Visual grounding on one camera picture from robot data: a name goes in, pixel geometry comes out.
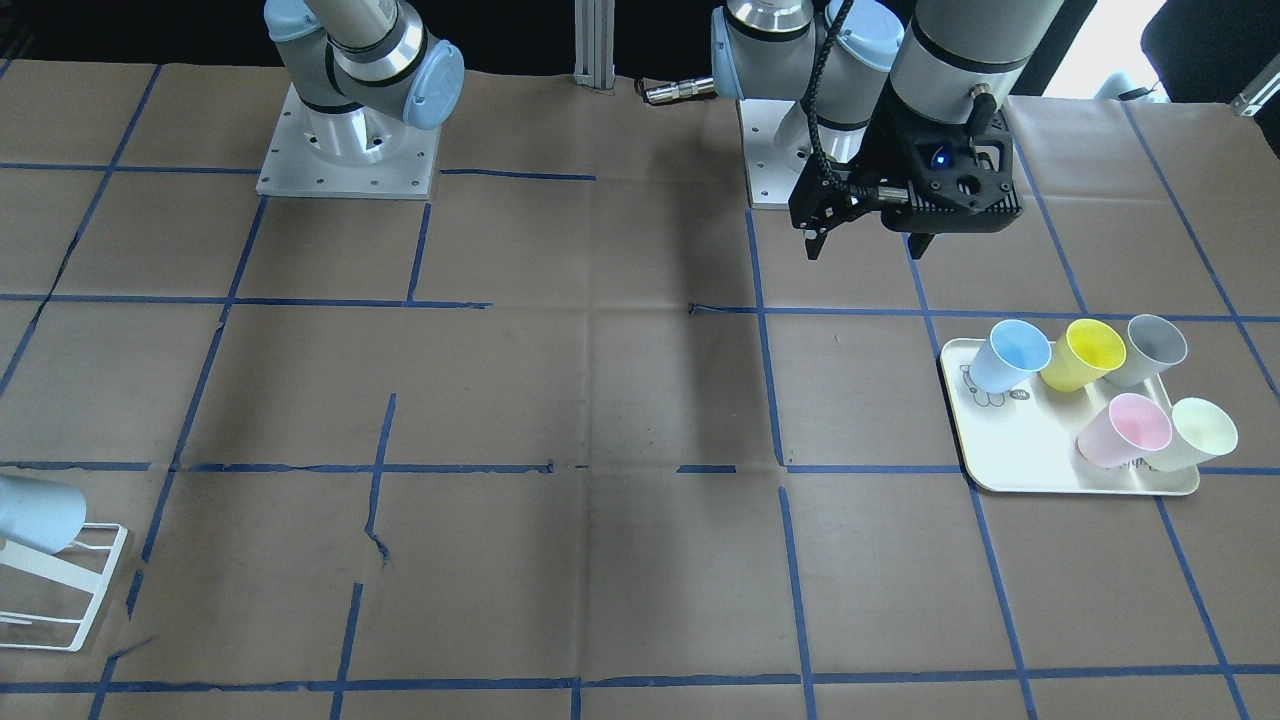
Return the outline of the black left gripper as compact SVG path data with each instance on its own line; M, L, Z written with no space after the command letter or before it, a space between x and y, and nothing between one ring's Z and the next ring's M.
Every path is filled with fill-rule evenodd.
M861 173L905 190L905 202L908 187L915 184L938 204L980 211L1016 192L1012 133L987 85L963 94L960 122L948 124L916 113L887 83L861 145ZM868 202L867 187L851 184L824 152L812 151L788 197L790 220L801 232L806 259L817 260L827 234L865 214ZM936 237L910 232L909 258L923 259Z

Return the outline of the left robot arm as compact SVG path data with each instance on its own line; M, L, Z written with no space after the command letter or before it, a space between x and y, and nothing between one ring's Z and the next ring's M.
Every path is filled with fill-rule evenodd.
M1004 104L1057 1L724 1L710 20L716 92L791 101L804 142L787 209L817 259L876 214L914 258L938 234L1004 231L1023 214Z

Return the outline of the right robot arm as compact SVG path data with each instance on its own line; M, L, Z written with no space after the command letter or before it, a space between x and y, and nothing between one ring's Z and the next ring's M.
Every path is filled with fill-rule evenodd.
M294 91L315 111L369 108L434 129L460 100L462 53L408 1L266 1L262 17Z

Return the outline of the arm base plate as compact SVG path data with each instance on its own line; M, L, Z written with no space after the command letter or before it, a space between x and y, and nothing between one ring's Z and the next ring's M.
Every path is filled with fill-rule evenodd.
M293 199L430 199L442 131L407 127L369 108L343 114L287 91L256 192Z
M749 206L785 210L812 151L806 117L799 102L773 99L737 101Z

